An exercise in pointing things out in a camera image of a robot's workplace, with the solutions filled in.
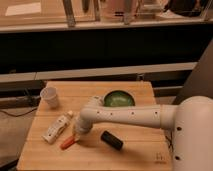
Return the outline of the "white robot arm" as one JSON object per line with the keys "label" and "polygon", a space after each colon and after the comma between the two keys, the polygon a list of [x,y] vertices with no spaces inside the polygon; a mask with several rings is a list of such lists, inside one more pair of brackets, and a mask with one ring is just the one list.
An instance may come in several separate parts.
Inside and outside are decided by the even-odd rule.
{"label": "white robot arm", "polygon": [[104,107],[96,96],[81,109],[73,132],[95,123],[119,123],[173,132],[173,171],[213,171],[213,99],[193,96],[179,105]]}

